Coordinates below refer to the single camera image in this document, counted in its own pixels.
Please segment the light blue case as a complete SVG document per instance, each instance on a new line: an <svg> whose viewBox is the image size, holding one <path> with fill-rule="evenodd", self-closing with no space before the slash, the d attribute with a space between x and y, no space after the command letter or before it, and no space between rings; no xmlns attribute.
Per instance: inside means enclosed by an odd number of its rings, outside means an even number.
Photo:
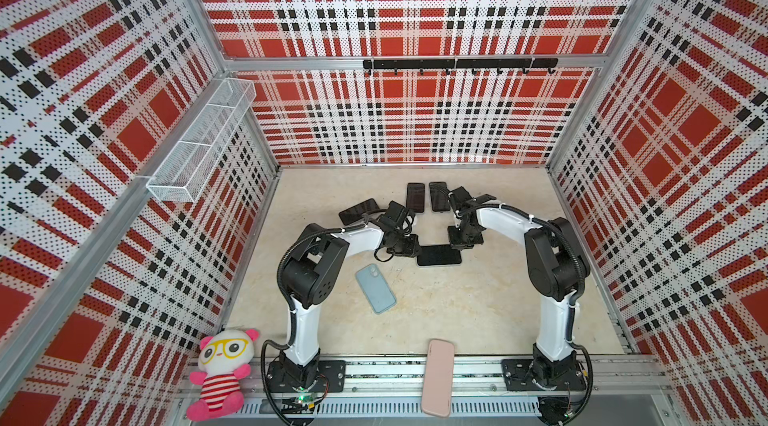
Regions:
<svg viewBox="0 0 768 426"><path fill-rule="evenodd" d="M376 264L358 270L355 278L375 314L382 314L396 305L396 297Z"/></svg>

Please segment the black hook rail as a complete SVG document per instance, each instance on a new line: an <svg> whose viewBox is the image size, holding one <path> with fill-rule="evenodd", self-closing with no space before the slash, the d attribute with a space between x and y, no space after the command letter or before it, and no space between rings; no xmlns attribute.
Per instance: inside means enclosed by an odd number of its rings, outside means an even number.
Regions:
<svg viewBox="0 0 768 426"><path fill-rule="evenodd" d="M559 63L558 58L506 58L506 59L470 59L470 58L428 58L428 59L370 59L363 60L362 67L366 71L405 71L405 70L521 70L532 69L554 70Z"/></svg>

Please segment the pink plush toy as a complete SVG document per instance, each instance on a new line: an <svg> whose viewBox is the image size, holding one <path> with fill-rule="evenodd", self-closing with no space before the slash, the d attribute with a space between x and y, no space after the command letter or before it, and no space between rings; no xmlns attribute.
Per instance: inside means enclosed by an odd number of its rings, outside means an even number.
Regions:
<svg viewBox="0 0 768 426"><path fill-rule="evenodd" d="M259 336L255 329L227 329L201 340L198 370L190 374L191 383L200 386L201 392L186 410L190 421L221 418L244 406L240 381L251 373Z"/></svg>

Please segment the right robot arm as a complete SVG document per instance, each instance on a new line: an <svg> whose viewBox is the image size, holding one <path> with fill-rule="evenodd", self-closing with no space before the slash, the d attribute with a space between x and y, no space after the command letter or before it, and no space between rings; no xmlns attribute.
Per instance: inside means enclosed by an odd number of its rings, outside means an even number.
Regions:
<svg viewBox="0 0 768 426"><path fill-rule="evenodd" d="M524 247L528 277L541 299L534 354L550 364L571 357L578 301L590 275L571 224L563 218L539 218L498 202L492 195L473 197L463 187L446 196L456 218L449 228L452 248L465 250L483 244L486 230Z"/></svg>

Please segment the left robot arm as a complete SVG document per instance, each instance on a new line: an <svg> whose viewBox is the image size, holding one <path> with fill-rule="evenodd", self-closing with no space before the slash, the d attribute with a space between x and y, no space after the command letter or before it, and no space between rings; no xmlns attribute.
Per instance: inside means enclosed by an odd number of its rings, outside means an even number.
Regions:
<svg viewBox="0 0 768 426"><path fill-rule="evenodd" d="M321 304L331 295L344 261L381 251L392 257L418 256L413 233L416 213L392 201L384 210L362 212L348 225L307 225L281 258L277 286L288 306L288 336L280 347L287 360L305 368L320 354Z"/></svg>

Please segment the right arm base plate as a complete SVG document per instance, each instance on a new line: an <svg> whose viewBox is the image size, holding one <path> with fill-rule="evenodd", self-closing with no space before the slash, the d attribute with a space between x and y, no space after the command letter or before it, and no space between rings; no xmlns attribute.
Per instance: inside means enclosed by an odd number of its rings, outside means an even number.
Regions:
<svg viewBox="0 0 768 426"><path fill-rule="evenodd" d="M508 391L585 392L586 379L577 359L505 359L502 376Z"/></svg>

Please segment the pink phone case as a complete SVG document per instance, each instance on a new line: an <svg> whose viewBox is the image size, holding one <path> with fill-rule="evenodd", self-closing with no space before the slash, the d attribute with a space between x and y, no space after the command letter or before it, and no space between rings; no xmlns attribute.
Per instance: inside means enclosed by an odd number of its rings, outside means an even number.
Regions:
<svg viewBox="0 0 768 426"><path fill-rule="evenodd" d="M452 386L455 346L448 341L432 339L429 342L421 409L424 414L448 418L452 410Z"/></svg>

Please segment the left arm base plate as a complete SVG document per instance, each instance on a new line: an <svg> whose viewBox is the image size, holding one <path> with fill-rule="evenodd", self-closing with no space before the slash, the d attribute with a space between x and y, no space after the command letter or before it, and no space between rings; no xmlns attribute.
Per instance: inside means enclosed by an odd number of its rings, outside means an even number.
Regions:
<svg viewBox="0 0 768 426"><path fill-rule="evenodd" d="M280 357L268 366L267 386L272 393L342 392L346 366L343 360L313 360L307 366L299 366Z"/></svg>

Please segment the black phone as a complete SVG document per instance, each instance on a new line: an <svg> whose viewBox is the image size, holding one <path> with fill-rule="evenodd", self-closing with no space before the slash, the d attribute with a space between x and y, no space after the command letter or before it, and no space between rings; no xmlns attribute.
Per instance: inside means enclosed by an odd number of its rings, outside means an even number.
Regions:
<svg viewBox="0 0 768 426"><path fill-rule="evenodd" d="M416 214L422 214L425 211L425 193L424 183L409 182L406 187L406 207Z"/></svg>
<svg viewBox="0 0 768 426"><path fill-rule="evenodd" d="M348 226L360 221L365 214L375 213L378 210L379 205L376 200L369 198L342 210L338 213L338 217L344 226Z"/></svg>
<svg viewBox="0 0 768 426"><path fill-rule="evenodd" d="M450 190L447 183L435 181L429 183L430 204L433 212L448 212L451 210Z"/></svg>
<svg viewBox="0 0 768 426"><path fill-rule="evenodd" d="M419 267L453 266L461 263L461 251L449 244L422 246L417 256Z"/></svg>

